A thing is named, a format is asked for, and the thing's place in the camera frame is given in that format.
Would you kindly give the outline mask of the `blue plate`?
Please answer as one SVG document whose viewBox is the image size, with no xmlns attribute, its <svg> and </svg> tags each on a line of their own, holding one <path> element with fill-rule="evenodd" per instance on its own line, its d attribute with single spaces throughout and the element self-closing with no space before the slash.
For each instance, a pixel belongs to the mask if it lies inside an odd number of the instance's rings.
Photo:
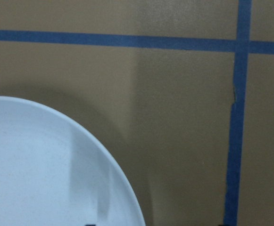
<svg viewBox="0 0 274 226">
<path fill-rule="evenodd" d="M 136 195 L 88 130 L 45 105 L 0 96 L 0 226 L 143 226 Z"/>
</svg>

